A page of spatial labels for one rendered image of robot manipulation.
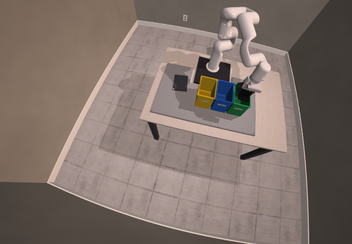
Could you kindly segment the blue bin with label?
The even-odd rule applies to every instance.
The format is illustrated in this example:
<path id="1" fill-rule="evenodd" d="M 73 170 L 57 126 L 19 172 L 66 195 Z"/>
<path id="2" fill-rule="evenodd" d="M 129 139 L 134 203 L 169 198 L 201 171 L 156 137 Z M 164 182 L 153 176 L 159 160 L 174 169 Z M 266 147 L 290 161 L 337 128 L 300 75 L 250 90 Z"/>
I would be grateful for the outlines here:
<path id="1" fill-rule="evenodd" d="M 234 83 L 218 80 L 216 97 L 211 104 L 211 110 L 225 113 L 233 104 Z"/>

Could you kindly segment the green open bin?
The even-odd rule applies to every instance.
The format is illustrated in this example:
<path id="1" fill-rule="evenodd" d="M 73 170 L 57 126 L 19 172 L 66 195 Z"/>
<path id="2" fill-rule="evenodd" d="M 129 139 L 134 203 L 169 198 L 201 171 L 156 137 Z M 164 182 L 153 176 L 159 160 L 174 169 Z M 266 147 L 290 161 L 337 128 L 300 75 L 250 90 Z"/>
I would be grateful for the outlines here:
<path id="1" fill-rule="evenodd" d="M 251 101 L 238 100 L 238 85 L 234 84 L 233 104 L 230 105 L 226 113 L 241 116 L 248 108 L 251 108 Z"/>

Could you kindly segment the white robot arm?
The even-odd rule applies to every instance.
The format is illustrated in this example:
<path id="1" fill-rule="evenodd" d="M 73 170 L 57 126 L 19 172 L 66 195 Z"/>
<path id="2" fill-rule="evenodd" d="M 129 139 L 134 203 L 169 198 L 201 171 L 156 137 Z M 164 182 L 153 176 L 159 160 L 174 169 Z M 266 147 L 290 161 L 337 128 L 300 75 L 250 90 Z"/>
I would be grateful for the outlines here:
<path id="1" fill-rule="evenodd" d="M 214 42 L 213 52 L 210 61 L 206 64 L 206 69 L 210 72 L 219 70 L 219 63 L 222 59 L 222 52 L 232 50 L 235 46 L 238 30 L 232 26 L 232 21 L 237 20 L 242 36 L 240 45 L 240 57 L 245 67 L 254 67 L 255 70 L 250 75 L 251 85 L 247 85 L 247 90 L 261 93 L 260 82 L 264 81 L 265 76 L 270 72 L 271 66 L 267 63 L 264 54 L 249 54 L 249 42 L 256 37 L 254 25 L 259 23 L 259 15 L 246 7 L 224 8 L 220 14 L 220 25 L 218 38 Z"/>

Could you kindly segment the yellow open bin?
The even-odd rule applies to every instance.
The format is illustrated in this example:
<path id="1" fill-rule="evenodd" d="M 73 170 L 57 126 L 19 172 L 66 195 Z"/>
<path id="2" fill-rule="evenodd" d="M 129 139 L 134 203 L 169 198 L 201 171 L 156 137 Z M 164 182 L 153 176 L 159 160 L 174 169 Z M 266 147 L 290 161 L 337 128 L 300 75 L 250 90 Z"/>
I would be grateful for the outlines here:
<path id="1" fill-rule="evenodd" d="M 216 96 L 218 79 L 201 76 L 195 106 L 209 109 Z"/>

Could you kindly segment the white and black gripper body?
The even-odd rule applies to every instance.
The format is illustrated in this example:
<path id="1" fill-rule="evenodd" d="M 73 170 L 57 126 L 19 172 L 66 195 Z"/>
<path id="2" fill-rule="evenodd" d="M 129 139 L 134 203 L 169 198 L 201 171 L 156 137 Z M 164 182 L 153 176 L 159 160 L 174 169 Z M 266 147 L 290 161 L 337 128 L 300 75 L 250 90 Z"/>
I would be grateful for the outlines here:
<path id="1" fill-rule="evenodd" d="M 247 85 L 251 85 L 250 75 L 246 77 L 243 82 L 244 84 L 242 85 L 242 88 L 247 90 Z"/>

